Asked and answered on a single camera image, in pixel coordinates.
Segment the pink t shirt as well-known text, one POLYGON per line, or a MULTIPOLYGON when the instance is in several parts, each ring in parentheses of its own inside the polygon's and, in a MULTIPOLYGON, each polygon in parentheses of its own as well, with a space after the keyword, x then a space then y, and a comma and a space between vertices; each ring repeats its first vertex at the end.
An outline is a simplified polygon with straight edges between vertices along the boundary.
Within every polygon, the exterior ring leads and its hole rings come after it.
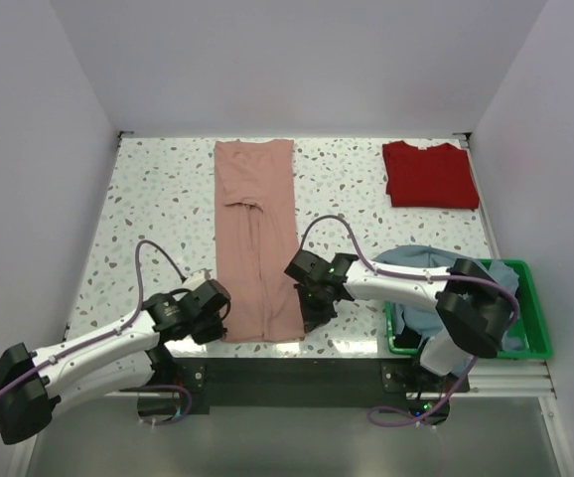
POLYGON ((215 253, 231 296, 228 342, 305 336, 294 282, 284 270, 298 250, 294 142, 215 144, 215 253))

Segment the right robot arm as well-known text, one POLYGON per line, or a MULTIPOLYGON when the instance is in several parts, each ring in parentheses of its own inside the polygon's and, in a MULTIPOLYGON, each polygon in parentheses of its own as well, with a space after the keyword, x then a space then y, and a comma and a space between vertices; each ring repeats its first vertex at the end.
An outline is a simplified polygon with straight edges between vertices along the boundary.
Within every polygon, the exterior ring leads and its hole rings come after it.
POLYGON ((334 318, 342 300, 386 301, 436 313, 443 329, 420 346, 411 367, 414 384, 425 391, 435 390, 472 358, 495 358, 518 316, 514 294, 462 258, 450 267, 413 268, 351 253, 327 261, 300 249, 285 274, 296 283, 305 317, 334 318))

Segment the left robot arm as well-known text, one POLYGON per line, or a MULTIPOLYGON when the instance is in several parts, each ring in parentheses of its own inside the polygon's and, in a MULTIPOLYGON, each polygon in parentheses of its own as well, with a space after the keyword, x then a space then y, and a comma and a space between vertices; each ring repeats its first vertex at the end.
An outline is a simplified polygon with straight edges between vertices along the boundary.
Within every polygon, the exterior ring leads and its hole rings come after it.
POLYGON ((23 343, 9 347, 0 357, 0 438, 22 442, 108 393, 171 388, 179 376, 167 343, 220 339, 230 308, 225 288, 201 279, 143 299, 131 315, 76 339, 35 351, 23 343))

